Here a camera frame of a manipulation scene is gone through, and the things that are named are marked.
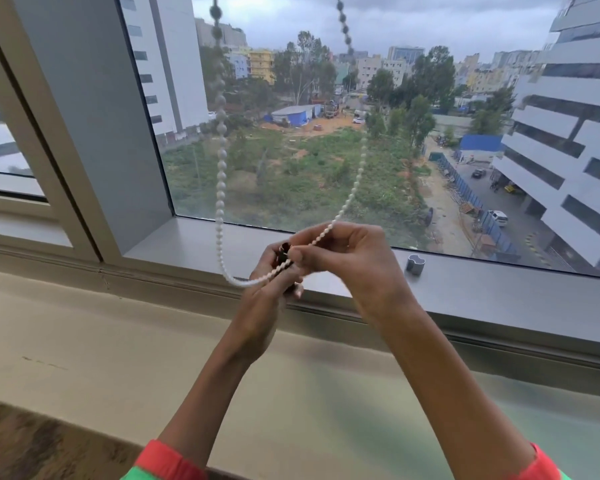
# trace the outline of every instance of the white car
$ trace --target white car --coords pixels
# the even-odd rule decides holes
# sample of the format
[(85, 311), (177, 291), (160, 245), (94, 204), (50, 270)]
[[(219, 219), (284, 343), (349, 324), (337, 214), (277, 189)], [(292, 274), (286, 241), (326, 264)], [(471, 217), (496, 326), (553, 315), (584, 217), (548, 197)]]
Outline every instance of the white car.
[(501, 210), (490, 210), (489, 215), (493, 217), (499, 227), (505, 227), (509, 223), (509, 218)]

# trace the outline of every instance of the person's left hand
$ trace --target person's left hand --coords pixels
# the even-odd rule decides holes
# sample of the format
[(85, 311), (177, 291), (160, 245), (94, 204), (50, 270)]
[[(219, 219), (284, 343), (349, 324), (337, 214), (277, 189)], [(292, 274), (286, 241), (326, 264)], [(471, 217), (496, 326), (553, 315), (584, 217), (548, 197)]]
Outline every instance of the person's left hand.
[[(272, 244), (262, 254), (249, 279), (270, 273), (276, 266), (276, 251), (280, 242)], [(225, 333), (235, 353), (250, 362), (264, 354), (273, 339), (278, 311), (286, 299), (298, 299), (303, 292), (300, 269), (291, 265), (272, 280), (247, 288), (242, 294), (240, 308)]]

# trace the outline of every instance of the blue roof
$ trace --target blue roof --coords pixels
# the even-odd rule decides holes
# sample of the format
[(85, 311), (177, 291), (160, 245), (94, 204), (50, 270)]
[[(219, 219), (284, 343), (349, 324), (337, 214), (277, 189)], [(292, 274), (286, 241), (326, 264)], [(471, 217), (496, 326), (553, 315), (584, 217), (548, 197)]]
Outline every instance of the blue roof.
[(502, 135), (466, 134), (460, 141), (461, 150), (482, 150), (483, 152), (499, 152), (502, 149)]

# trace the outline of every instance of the sky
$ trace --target sky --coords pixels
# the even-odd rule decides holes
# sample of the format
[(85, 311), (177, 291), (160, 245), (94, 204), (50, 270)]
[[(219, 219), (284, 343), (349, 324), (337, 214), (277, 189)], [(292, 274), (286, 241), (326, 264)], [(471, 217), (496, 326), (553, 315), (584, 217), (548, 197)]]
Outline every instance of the sky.
[[(192, 0), (211, 22), (212, 0)], [(387, 56), (391, 45), (449, 47), (455, 60), (480, 52), (538, 50), (562, 0), (342, 0), (356, 50)], [(240, 27), (254, 48), (284, 48), (309, 30), (334, 54), (345, 51), (337, 0), (218, 0), (223, 23)]]

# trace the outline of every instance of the black and yellow curb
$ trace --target black and yellow curb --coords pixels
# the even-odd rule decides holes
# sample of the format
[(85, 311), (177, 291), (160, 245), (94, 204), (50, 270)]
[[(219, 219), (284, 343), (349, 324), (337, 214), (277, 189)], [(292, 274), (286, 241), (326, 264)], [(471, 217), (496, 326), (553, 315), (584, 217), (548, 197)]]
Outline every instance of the black and yellow curb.
[(533, 234), (529, 234), (526, 238), (525, 238), (525, 244), (527, 245), (527, 247), (529, 249), (531, 249), (534, 254), (538, 257), (538, 259), (540, 259), (540, 262), (542, 264), (544, 264), (545, 267), (549, 268), (549, 269), (553, 269), (553, 266), (551, 266), (551, 263), (549, 263), (549, 261), (546, 260), (546, 258), (544, 257), (544, 255), (538, 251), (536, 249), (536, 247), (533, 245), (533, 240), (535, 238), (535, 236), (537, 235), (537, 233), (533, 233)]

